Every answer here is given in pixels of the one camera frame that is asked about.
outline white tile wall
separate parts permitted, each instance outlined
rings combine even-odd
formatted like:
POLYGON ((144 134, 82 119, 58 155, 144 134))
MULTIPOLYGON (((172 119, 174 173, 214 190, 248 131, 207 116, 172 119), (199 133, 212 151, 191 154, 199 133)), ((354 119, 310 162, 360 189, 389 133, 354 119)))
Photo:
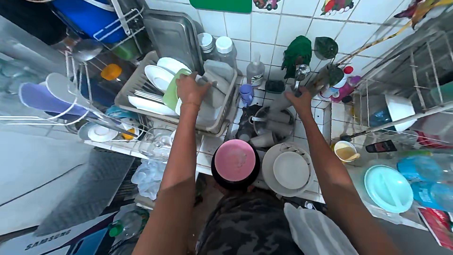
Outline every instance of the white tile wall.
MULTIPOLYGON (((239 74, 246 74, 253 52, 259 51, 261 61, 266 65, 265 78, 283 79, 284 71, 280 70, 283 52, 297 36, 306 36, 312 41, 312 47, 318 36, 333 38, 342 53, 335 58, 335 62, 338 62, 345 54, 352 53, 363 44, 399 30, 407 19, 395 19, 393 15, 405 10, 411 0, 354 0, 352 9, 329 15, 321 15, 323 0, 281 0, 277 3, 278 8, 271 11, 258 9, 252 3, 250 14, 197 10, 190 5, 189 0, 146 2, 152 9, 185 12, 199 22, 206 32, 234 39, 238 51, 239 74)), ((364 75, 377 63, 376 58, 382 58, 391 47, 412 32, 411 29, 406 29, 397 37, 352 58, 353 75, 364 75)), ((313 54, 310 67, 316 72, 328 62, 329 60, 319 60, 313 54)))

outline mug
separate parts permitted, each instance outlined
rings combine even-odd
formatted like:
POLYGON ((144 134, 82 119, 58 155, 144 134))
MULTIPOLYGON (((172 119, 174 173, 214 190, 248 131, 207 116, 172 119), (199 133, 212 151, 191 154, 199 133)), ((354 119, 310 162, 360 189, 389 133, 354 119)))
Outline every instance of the mug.
POLYGON ((253 87, 250 84, 242 84, 239 87, 239 94, 244 103, 249 106, 253 100, 253 87))

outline stack of plates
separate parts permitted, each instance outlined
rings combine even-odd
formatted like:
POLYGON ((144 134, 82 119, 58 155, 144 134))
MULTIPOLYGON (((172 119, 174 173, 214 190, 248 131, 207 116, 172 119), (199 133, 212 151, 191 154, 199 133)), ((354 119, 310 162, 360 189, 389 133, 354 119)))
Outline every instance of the stack of plates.
POLYGON ((274 192, 282 196, 299 196, 313 182, 310 155, 294 142, 270 148, 263 159, 263 178, 274 192))

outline green cloth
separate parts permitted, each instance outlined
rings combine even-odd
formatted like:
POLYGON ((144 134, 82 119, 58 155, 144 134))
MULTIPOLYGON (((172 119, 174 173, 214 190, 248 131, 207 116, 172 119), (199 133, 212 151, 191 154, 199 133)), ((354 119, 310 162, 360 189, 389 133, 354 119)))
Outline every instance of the green cloth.
POLYGON ((282 63, 282 70, 286 68, 286 75, 284 78, 294 78, 296 72, 296 60, 298 57, 302 57, 302 63, 297 64, 310 65, 311 54, 311 41, 303 35, 296 37, 296 39, 294 39, 284 51, 284 60, 282 63))

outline cutting board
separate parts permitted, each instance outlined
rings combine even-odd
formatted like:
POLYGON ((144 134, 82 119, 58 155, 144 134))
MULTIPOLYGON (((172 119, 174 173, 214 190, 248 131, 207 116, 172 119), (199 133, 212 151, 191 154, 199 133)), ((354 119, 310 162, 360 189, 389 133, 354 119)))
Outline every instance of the cutting board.
POLYGON ((190 0, 190 4, 197 9, 252 12, 251 0, 190 0))

